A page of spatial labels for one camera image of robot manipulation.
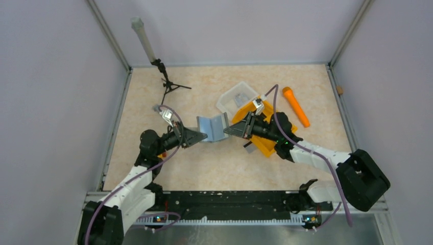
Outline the grey leather card holder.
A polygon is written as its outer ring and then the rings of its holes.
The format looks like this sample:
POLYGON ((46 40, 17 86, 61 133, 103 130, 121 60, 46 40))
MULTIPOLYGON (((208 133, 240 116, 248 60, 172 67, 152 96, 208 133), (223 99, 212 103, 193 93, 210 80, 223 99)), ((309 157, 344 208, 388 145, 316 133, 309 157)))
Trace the grey leather card holder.
POLYGON ((207 135, 202 142, 218 142, 229 138, 229 135, 224 132, 229 126, 226 112, 212 118, 197 116, 197 124, 199 131, 207 135))

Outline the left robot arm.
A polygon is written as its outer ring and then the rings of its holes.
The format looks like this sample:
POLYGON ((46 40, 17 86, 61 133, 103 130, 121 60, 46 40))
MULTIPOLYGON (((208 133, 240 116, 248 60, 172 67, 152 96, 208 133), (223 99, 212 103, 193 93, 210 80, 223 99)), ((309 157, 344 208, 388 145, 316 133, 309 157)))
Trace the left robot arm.
POLYGON ((143 131, 138 157, 127 176, 99 201, 84 206, 77 244, 122 244, 127 231, 142 214, 163 206, 163 196, 151 191, 149 185, 174 154, 164 159, 160 155, 188 148, 207 137, 180 121, 174 122, 171 131, 161 136, 154 130, 143 131))

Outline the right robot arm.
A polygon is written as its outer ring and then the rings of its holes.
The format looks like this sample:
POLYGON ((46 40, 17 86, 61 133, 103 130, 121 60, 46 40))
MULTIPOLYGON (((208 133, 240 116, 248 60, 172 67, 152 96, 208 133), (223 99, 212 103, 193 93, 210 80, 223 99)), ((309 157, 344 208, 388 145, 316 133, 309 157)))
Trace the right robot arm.
POLYGON ((339 152, 314 145, 296 136, 283 112, 276 112, 269 122, 253 112, 224 129, 226 134, 244 139, 258 136, 275 143, 274 150, 284 160, 308 164, 333 175, 331 181, 310 180, 300 187, 299 203, 314 210, 322 202, 345 202, 366 212, 391 187, 390 181, 364 150, 339 152))

